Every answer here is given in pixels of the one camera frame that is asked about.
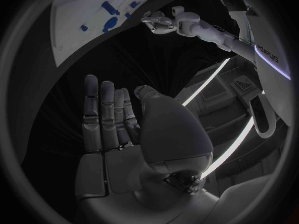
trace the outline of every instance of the robot finger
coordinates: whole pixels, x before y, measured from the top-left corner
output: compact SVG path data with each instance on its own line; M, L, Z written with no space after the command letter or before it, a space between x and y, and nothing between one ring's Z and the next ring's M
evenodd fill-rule
M122 90L115 90L114 92L114 116L120 146L132 146L130 136L125 128L124 92Z
M140 126L135 118L129 92L126 88L122 88L124 93L124 112L125 112L125 126L131 137L133 144L139 144Z
M103 149L108 151L119 146L114 117L114 84L111 81L104 81L101 84L101 111Z
M86 152L98 151L102 148L99 108L98 108L98 79L94 75L88 75L84 81L85 101L83 116L83 138Z

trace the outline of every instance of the blue component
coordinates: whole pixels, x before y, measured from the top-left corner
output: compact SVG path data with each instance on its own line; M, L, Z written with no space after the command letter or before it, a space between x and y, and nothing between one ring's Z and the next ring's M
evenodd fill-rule
M82 25L82 26L81 26L81 29L82 29L82 31L87 31L87 30L88 30L88 27L85 26L85 25Z
M102 7L110 14L110 15L120 15L120 12L117 11L114 7L112 7L112 5L109 2L104 2L102 4Z
M130 6L131 6L131 8L135 8L138 6L138 3L134 1L130 4Z
M104 25L103 32L108 33L109 32L108 29L115 27L117 20L118 20L117 17L112 17L111 19L109 19Z

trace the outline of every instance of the led light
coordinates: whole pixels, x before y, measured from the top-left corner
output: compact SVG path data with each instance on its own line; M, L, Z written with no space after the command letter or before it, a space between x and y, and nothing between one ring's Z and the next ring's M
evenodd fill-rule
M270 61L268 61L265 57L263 57L263 55L261 54L261 52L257 49L257 46L254 46L254 49L256 51L256 53L264 60L266 61L270 66L272 66L275 70L277 70L280 74L282 74L284 77L288 78L289 80L291 80L291 78L285 74L284 72L282 72L280 69L278 69L275 65L273 65Z
M216 168L218 168L228 157L239 147L239 145L242 143L244 138L247 136L249 131L251 130L252 126L254 124L253 118L251 117L249 122L247 123L246 127L243 129L239 137L233 142L233 144L214 162L211 164L211 166L201 174L200 179L205 178L208 176L211 172L213 172Z
M219 73L219 71L221 71L221 69L225 66L225 64L229 61L230 58L226 59L219 67L218 69L213 73L213 75L210 76L209 79L207 79L205 81L205 83L202 84L201 87L198 88L197 91L195 91L193 93L192 96L190 96L184 103L183 103L183 106L186 106L187 104L189 104L189 102L191 100L193 100L195 98L195 96L197 96L199 94L199 92L201 92L203 90L203 88L205 88L210 82L211 80L213 80L213 78Z

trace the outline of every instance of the robotic hand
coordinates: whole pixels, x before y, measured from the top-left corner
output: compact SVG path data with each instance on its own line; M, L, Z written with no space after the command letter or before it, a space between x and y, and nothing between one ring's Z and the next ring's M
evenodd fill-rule
M245 59L255 64L254 47L250 44L236 40L235 36L229 32L219 31L209 23L200 19L200 16L193 12L185 12L184 7L175 6L172 8L174 20L165 17L160 11L153 14L147 12L141 19L155 34L166 34L176 31L177 34L186 37L195 37L213 42L220 49L233 51Z
M156 176L185 192L194 193L204 182L200 175L212 162L212 143L193 114L173 98L150 86L135 89L143 111L142 128L133 113L127 89L114 90L114 84L101 84L103 144L98 113L98 80L85 79L83 136L85 148L92 152L121 152L140 144L142 156Z

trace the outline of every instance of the robotic arm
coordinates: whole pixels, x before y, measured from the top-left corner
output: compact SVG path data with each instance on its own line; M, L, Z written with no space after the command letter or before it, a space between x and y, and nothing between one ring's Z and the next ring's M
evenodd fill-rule
M231 33L217 30L209 23L201 20L199 15L185 12L182 6L173 7L172 15L175 17L174 20L165 17L160 11L153 14L147 12L141 22L144 22L154 34L176 31L182 36L197 36L201 40L214 42L222 50L233 51L255 64L254 47L250 44L236 40Z

